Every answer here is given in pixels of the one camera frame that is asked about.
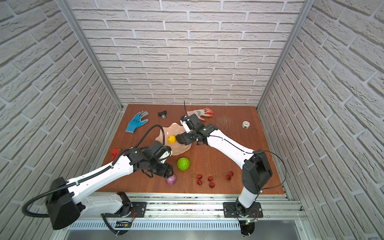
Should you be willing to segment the purple fake passion fruit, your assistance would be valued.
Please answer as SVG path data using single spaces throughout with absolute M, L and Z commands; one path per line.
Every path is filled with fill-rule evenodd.
M 170 186 L 172 186 L 177 181 L 177 176 L 173 175 L 166 179 L 166 183 Z

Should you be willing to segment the yellow fake lemon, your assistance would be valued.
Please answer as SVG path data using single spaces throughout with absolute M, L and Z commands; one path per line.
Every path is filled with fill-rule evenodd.
M 170 144 L 174 144 L 176 141 L 177 141 L 177 140 L 176 140 L 176 137 L 175 137 L 174 135 L 170 135 L 170 136 L 168 136 L 168 142 L 169 142 Z

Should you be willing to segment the green bumpy fake fruit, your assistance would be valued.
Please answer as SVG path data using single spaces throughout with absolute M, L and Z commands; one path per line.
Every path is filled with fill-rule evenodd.
M 190 160 L 188 158 L 180 158 L 177 161 L 177 167 L 181 171 L 186 171 L 190 167 Z

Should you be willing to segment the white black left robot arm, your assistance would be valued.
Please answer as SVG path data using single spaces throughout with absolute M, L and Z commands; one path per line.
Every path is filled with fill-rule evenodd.
M 173 167 L 166 163 L 172 149 L 155 141 L 150 147 L 120 151 L 115 159 L 92 172 L 70 180 L 60 177 L 51 184 L 52 194 L 46 197 L 46 207 L 54 230 L 68 227 L 81 217 L 114 214 L 126 217 L 136 211 L 124 192 L 108 197 L 92 197 L 92 193 L 111 182 L 141 171 L 148 177 L 169 178 Z

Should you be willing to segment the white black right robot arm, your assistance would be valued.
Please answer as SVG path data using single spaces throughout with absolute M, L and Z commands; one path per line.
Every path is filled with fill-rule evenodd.
M 197 115 L 181 117 L 185 132 L 176 136 L 178 143 L 190 145 L 203 143 L 217 149 L 234 161 L 242 170 L 243 190 L 236 200 L 236 208 L 242 215 L 249 211 L 262 188 L 273 176 L 266 153 L 248 149 L 227 137 L 217 127 L 204 125 Z

